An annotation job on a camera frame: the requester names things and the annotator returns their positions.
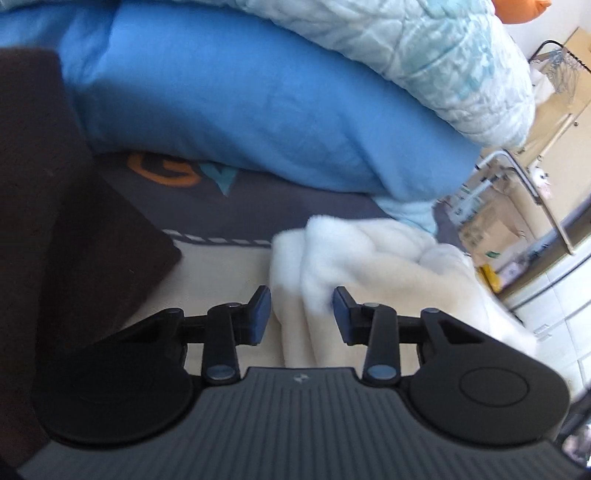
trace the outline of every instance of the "brown blanket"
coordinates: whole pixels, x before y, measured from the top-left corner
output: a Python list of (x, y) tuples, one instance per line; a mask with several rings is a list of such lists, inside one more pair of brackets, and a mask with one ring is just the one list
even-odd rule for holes
[(35, 365), (117, 328), (180, 259), (170, 239), (95, 172), (59, 60), (0, 50), (0, 456), (46, 438)]

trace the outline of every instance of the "white plush towel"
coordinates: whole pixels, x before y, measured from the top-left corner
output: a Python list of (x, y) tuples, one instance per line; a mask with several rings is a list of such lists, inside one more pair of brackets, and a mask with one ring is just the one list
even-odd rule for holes
[[(478, 283), (469, 257), (392, 219), (318, 216), (303, 230), (280, 233), (273, 240), (270, 285), (287, 367), (360, 370), (365, 347), (346, 346), (333, 316), (337, 286), (358, 303), (386, 304), (400, 315), (436, 307), (535, 356), (535, 337)], [(402, 373), (412, 374), (418, 368), (414, 347), (401, 346), (401, 356)]]

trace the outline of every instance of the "drawer handle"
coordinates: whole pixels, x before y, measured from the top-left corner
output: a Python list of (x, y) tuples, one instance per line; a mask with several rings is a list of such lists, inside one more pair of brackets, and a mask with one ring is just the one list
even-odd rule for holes
[(534, 330), (534, 334), (537, 335), (538, 333), (542, 333), (544, 330), (546, 330), (550, 325), (548, 325), (547, 323), (543, 324), (540, 328), (536, 328)]

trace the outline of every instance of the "blue pillow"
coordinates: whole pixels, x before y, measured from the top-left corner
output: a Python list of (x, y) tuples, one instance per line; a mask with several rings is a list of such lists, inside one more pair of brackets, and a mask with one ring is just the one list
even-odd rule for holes
[(452, 193), (479, 153), (371, 69), (231, 9), (123, 1), (0, 14), (0, 46), (17, 44), (58, 50), (96, 152), (207, 159), (400, 202)]

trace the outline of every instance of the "stuffed toy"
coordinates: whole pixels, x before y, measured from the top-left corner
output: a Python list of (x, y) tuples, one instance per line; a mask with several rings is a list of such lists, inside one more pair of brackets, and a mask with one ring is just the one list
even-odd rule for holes
[(496, 16), (504, 24), (527, 23), (552, 5), (551, 0), (492, 0)]

